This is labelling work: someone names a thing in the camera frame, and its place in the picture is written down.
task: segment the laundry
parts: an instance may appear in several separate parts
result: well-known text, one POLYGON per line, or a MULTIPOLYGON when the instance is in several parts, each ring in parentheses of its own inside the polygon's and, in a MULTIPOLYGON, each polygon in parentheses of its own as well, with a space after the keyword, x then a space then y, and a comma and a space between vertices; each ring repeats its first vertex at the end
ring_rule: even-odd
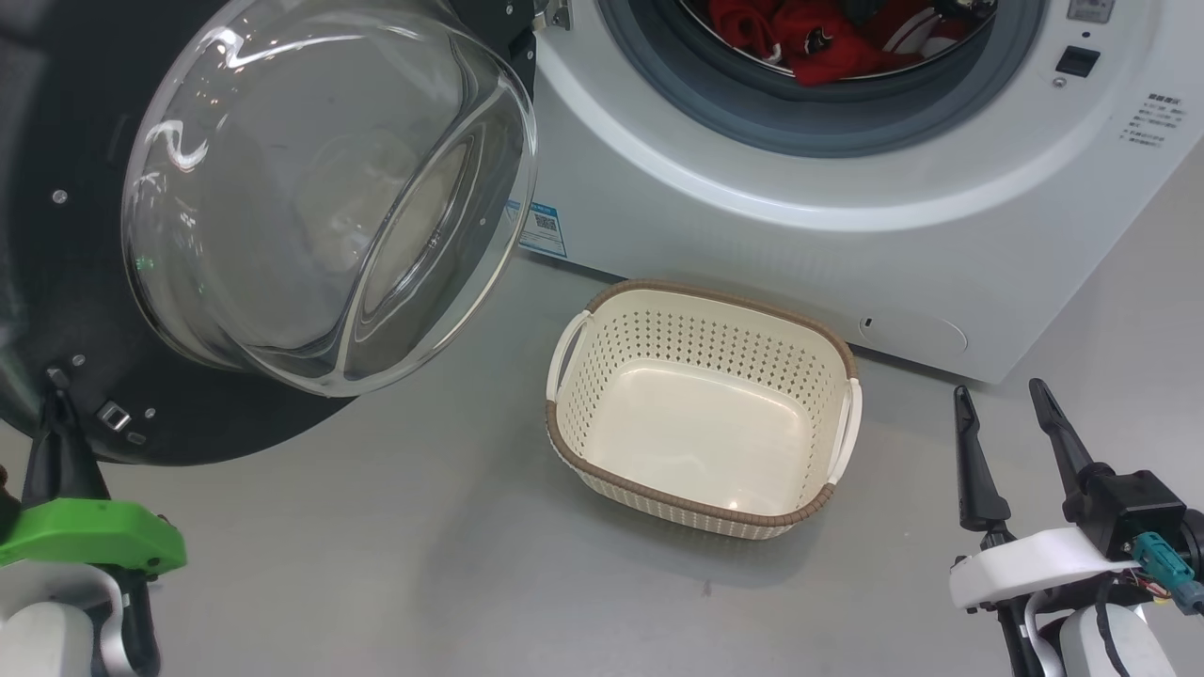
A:
POLYGON ((781 46, 773 33, 774 12, 781 0, 710 0, 710 23, 725 42, 777 63, 781 46))
POLYGON ((773 16, 781 53, 804 87, 815 87, 881 71, 922 59, 873 47, 836 0, 786 0, 773 16))
POLYGON ((903 69, 957 45, 979 19, 945 5, 887 0, 862 25, 849 20, 838 0, 710 0, 708 11, 728 45, 768 64, 781 61, 799 84, 815 87, 903 69))
POLYGON ((928 59, 964 40, 974 25, 968 18, 946 16, 932 0, 889 0, 860 33, 877 49, 928 59))

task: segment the brown basket rim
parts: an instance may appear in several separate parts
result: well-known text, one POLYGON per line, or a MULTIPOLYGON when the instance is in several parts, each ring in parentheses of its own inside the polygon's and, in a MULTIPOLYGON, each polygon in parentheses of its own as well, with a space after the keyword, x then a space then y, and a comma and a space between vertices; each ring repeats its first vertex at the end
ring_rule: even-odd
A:
MULTIPOLYGON (((709 289, 702 289, 687 284, 678 284, 674 282, 663 282, 659 279, 628 279, 626 282, 620 282, 618 284, 608 287, 607 289, 603 289, 602 293, 595 296, 594 300, 590 301, 588 306, 585 306, 585 310, 588 310, 590 314, 592 314, 597 312, 597 310, 602 306, 602 304, 613 299, 614 296, 618 296, 619 294, 622 294, 625 292, 633 292, 637 289, 650 289, 654 292, 668 292, 672 294, 697 296, 700 299, 707 299, 712 301, 719 301, 733 306, 739 306, 743 308, 768 314, 771 317, 777 317, 779 319, 784 319, 786 322, 798 324, 801 326, 805 326, 807 329, 815 331, 820 336, 824 336, 825 338, 828 340, 828 342, 832 343, 832 346, 840 354, 840 360, 844 363, 844 369, 845 373, 848 375, 848 378, 857 377, 857 364, 854 360, 852 351, 849 349, 849 345, 845 343, 824 323, 814 320, 807 316, 785 311, 771 306, 768 304, 762 304, 760 301, 746 299, 744 296, 737 296, 734 294, 712 292, 709 289)), ((653 489, 651 487, 648 487, 645 484, 633 482, 631 479, 627 479, 626 477, 615 475, 609 470, 594 465, 592 463, 583 459, 582 457, 573 453, 572 449, 569 449, 568 443, 565 442, 565 437, 560 432, 560 425, 556 423, 556 402, 551 400, 548 400, 547 402, 547 417, 548 417, 548 436, 551 440, 553 446, 556 448, 556 453, 560 455, 561 459, 565 460, 565 463, 571 465, 573 469, 579 470, 580 472, 585 472, 586 475, 591 475, 603 482, 614 484, 620 489, 626 489, 627 491, 631 491, 632 494, 636 494, 638 496, 643 496, 648 500, 662 502, 677 508, 696 512, 698 514, 704 514, 707 517, 714 517, 716 519, 726 519, 728 522, 734 522, 737 524, 748 524, 749 526, 767 526, 767 528, 789 526, 792 524, 797 524, 819 512, 819 510, 824 507, 825 504, 828 502, 828 500, 832 498, 832 493, 836 490, 834 484, 832 484, 831 482, 825 483, 824 487, 820 488, 819 494, 814 499, 811 499, 811 501, 808 502, 805 506, 793 512, 789 512, 786 514, 777 514, 777 516, 752 514, 749 512, 739 512, 708 504, 701 504, 698 501, 683 499, 681 496, 667 494, 665 491, 653 489)))

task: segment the door hinge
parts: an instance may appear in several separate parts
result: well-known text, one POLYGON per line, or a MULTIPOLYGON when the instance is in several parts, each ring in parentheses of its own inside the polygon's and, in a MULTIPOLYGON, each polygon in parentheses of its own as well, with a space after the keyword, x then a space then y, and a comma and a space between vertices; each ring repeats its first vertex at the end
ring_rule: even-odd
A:
POLYGON ((543 0, 543 10, 536 12, 531 30, 543 30, 549 27, 572 29, 573 17, 568 4, 569 0, 543 0))

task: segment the connector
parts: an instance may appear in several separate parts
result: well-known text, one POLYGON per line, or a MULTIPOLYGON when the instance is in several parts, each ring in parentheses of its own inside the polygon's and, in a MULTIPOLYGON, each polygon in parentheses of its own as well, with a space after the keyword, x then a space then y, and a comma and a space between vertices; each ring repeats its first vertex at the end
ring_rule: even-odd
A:
POLYGON ((1187 616, 1202 613, 1204 585, 1196 581, 1196 572, 1179 553, 1153 531, 1133 540, 1133 560, 1143 571, 1170 593, 1179 611, 1187 616))

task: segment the laundry basket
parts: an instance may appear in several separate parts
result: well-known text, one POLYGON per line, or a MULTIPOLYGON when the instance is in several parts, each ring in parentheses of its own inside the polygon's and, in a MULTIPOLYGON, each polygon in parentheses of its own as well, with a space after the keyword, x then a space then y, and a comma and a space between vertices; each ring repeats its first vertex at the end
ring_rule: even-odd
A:
POLYGON ((547 398, 551 443, 591 489, 756 540, 824 507, 861 423, 852 353, 822 324, 656 281, 573 318, 547 398))

